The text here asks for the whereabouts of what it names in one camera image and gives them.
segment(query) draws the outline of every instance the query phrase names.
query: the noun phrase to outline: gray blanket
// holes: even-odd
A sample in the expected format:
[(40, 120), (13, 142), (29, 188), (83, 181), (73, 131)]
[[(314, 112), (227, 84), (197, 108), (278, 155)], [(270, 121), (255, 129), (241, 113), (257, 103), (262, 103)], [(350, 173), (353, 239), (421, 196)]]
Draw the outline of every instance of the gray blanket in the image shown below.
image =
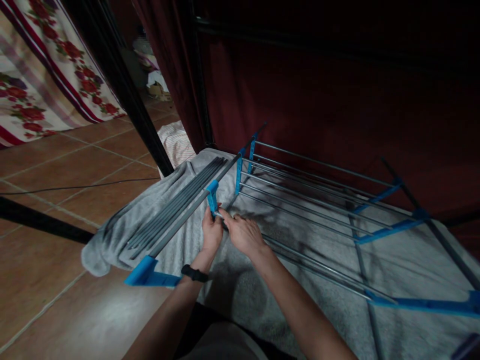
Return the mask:
[[(218, 155), (233, 158), (233, 155), (220, 151), (203, 150), (192, 161), (183, 163), (172, 175), (149, 187), (115, 214), (83, 249), (84, 267), (95, 276), (107, 274), (111, 265), (127, 270), (134, 268), (147, 253), (130, 260), (132, 250), (125, 250), (126, 241)], [(232, 199), (235, 177), (234, 166), (220, 182), (218, 201), (228, 204)], [(345, 215), (278, 193), (255, 179), (248, 181), (248, 184), (255, 184), (260, 189), (349, 222)], [(280, 205), (279, 201), (265, 198), (259, 193), (245, 192)], [(205, 201), (160, 253), (157, 271), (179, 275), (182, 265), (190, 263), (197, 255), (202, 247), (201, 220), (206, 206)], [(293, 211), (288, 205), (282, 207)], [(263, 233), (361, 279), (351, 239), (242, 196), (236, 199), (230, 212), (255, 219)], [(348, 228), (319, 220), (307, 212), (299, 213), (351, 235)], [(371, 207), (363, 214), (388, 224), (403, 219)], [(355, 225), (369, 231), (377, 230), (377, 227), (364, 221), (356, 221)], [(437, 225), (466, 263), (480, 274), (479, 264), (442, 224)], [(467, 299), (467, 291), (471, 289), (467, 280), (426, 225), (364, 244), (361, 249), (370, 284), (387, 294), (434, 300)], [(377, 355), (366, 301), (295, 265), (283, 263), (321, 307), (355, 354), (360, 359), (375, 359)], [(265, 283), (250, 261), (232, 246), (227, 232), (213, 263), (211, 277), (213, 280), (203, 287), (199, 302), (231, 318), (279, 349), (303, 357)], [(448, 359), (470, 333), (480, 332), (478, 319), (382, 307), (376, 307), (375, 311), (385, 359)]]

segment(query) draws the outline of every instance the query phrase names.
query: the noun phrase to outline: floral fabric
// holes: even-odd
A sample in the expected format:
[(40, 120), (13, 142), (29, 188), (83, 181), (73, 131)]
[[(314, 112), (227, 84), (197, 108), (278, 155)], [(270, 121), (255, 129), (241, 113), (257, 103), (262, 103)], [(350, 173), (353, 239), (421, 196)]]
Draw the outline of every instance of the floral fabric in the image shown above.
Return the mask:
[(125, 114), (60, 2), (0, 8), (0, 146)]

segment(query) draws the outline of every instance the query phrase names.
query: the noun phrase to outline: black wire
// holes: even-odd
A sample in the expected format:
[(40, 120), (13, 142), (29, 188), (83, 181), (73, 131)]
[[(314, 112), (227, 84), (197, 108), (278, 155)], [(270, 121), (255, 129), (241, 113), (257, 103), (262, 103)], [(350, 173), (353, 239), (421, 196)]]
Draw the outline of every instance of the black wire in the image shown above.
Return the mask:
[(145, 178), (141, 178), (141, 179), (127, 179), (127, 180), (119, 180), (119, 181), (113, 181), (113, 182), (104, 182), (104, 183), (101, 183), (101, 184), (87, 185), (87, 186), (51, 187), (51, 188), (47, 188), (47, 189), (24, 191), (24, 192), (0, 192), (0, 195), (23, 195), (23, 194), (42, 193), (42, 192), (45, 192), (45, 191), (53, 191), (53, 190), (95, 188), (97, 186), (105, 186), (105, 185), (126, 183), (126, 182), (130, 182), (130, 181), (144, 181), (144, 180), (158, 180), (158, 179), (161, 179), (161, 177), (145, 177)]

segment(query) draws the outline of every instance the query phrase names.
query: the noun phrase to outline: black wristband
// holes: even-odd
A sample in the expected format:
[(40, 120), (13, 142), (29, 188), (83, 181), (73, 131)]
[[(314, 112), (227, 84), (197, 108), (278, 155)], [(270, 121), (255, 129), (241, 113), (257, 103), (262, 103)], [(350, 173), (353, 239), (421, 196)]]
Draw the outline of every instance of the black wristband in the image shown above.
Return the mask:
[(204, 274), (200, 270), (194, 270), (190, 267), (189, 264), (183, 265), (181, 268), (182, 275), (188, 276), (193, 281), (198, 281), (200, 283), (206, 283), (209, 280), (209, 276)]

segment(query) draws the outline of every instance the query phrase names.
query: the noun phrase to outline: left hand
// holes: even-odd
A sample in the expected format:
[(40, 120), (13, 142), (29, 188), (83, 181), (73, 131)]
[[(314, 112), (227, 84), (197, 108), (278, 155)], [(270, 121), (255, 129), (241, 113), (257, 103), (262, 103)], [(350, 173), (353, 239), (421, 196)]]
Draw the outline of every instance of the left hand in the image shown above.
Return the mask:
[(201, 222), (201, 228), (203, 230), (203, 249), (202, 251), (212, 251), (214, 253), (219, 249), (222, 242), (222, 236), (224, 234), (224, 227), (222, 226), (222, 218), (220, 216), (215, 217), (215, 221), (212, 219), (212, 212), (210, 206), (205, 209), (205, 215)]

